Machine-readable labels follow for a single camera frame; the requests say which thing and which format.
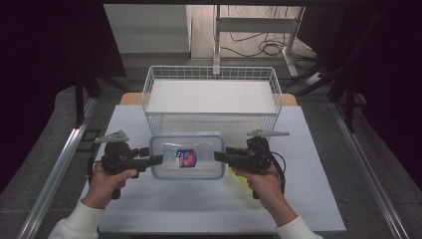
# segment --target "metal rail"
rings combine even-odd
[[[366,182],[368,183],[368,186],[372,191],[375,201],[378,203],[381,212],[385,217],[385,221],[390,227],[394,238],[410,238],[393,203],[382,188],[381,183],[379,182],[375,172],[372,169],[372,166],[370,165],[365,153],[363,152],[363,149],[360,147],[359,141],[353,133],[350,133],[348,131],[348,128],[343,120],[344,115],[341,111],[339,103],[330,103],[330,106],[331,109],[334,111],[338,124],[340,125],[340,128],[344,133],[348,144],[353,150],[356,161],[360,169],[362,170]]]
[[[68,138],[59,158],[53,167],[50,176],[47,178],[43,189],[38,195],[37,201],[34,203],[24,225],[19,232],[18,239],[21,238],[34,238],[40,228],[41,222],[46,215],[47,210],[59,188],[62,178],[68,169],[69,163],[81,141],[84,131],[87,128],[90,117],[93,114],[93,109],[97,103],[97,100],[89,99],[85,106],[85,118],[79,128],[74,128],[71,135]]]

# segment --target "label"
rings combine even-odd
[[[177,150],[176,158],[179,160],[179,167],[195,167],[196,154],[193,149]]]

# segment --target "gray carpet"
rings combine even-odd
[[[147,69],[151,65],[205,65],[209,60],[193,61],[177,57],[140,59],[138,56],[123,56],[127,78],[118,79],[122,84],[140,92]],[[224,66],[272,66],[280,79],[287,79],[286,66],[279,61],[223,61]],[[282,86],[291,80],[280,80]],[[99,129],[101,133],[111,117],[113,107],[123,94],[99,80],[103,90],[98,98],[94,116],[88,129]],[[295,91],[307,83],[301,82],[291,87]],[[345,223],[345,232],[319,232],[324,238],[394,238],[380,207],[356,162],[343,132],[338,126],[325,94],[329,86],[298,98],[303,108],[317,152],[325,170],[340,214]],[[0,195],[0,237],[16,238],[29,211],[42,189],[46,178],[60,155],[75,123],[74,90],[67,89],[58,94],[56,109],[52,114],[38,142],[34,145],[9,186]],[[382,186],[391,198],[412,238],[422,238],[422,193],[412,182],[394,155],[383,144],[365,121],[360,109],[354,112],[356,137],[362,145]],[[89,143],[81,143],[79,149],[89,148]],[[86,181],[89,153],[75,153],[61,186],[38,230],[36,238],[47,238],[54,225],[67,217],[75,207]],[[133,238],[129,235],[105,235],[101,238]],[[140,238],[182,238],[169,236],[142,236]],[[202,236],[199,238],[223,238],[223,236]],[[272,238],[271,236],[251,236],[248,238]]]

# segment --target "white wire basket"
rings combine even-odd
[[[152,66],[142,102],[153,135],[219,131],[243,146],[248,131],[273,130],[282,92],[273,68]]]

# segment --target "plastic container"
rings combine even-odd
[[[214,151],[225,151],[218,132],[160,133],[151,138],[152,155],[163,154],[162,164],[152,166],[158,179],[218,179],[226,165],[214,159]]]

